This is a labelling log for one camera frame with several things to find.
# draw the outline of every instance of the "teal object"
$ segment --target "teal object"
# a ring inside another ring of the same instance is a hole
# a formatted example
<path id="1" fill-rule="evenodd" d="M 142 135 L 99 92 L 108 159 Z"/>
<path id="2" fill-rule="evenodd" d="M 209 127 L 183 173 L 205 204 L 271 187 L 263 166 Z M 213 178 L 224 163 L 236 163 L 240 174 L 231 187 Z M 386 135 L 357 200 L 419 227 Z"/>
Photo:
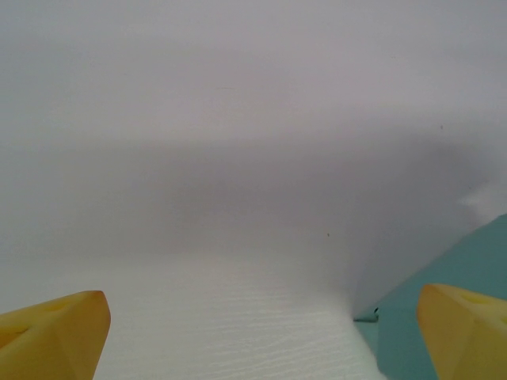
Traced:
<path id="1" fill-rule="evenodd" d="M 385 298 L 354 318 L 390 380 L 437 380 L 416 319 L 426 283 L 507 298 L 507 215 L 467 235 Z"/>

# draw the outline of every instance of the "white backdrop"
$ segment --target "white backdrop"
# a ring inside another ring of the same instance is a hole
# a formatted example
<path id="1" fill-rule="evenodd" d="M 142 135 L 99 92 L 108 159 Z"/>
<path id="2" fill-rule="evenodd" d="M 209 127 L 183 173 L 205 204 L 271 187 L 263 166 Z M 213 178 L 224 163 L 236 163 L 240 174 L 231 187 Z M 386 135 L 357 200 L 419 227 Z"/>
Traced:
<path id="1" fill-rule="evenodd" d="M 350 310 L 505 212 L 506 16 L 3 2 L 2 310 L 104 290 L 98 378 L 378 376 Z"/>

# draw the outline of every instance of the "white textured surface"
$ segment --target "white textured surface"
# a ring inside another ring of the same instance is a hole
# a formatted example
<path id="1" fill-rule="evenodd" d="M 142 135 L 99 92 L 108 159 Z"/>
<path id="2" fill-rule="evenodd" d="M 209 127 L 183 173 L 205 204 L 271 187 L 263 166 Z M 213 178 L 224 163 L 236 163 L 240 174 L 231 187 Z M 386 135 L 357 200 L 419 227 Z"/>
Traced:
<path id="1" fill-rule="evenodd" d="M 302 297 L 273 262 L 150 256 L 37 267 L 42 282 L 30 292 L 30 271 L 3 268 L 21 291 L 2 309 L 105 291 L 112 327 L 97 380 L 383 378 L 341 296 Z"/>

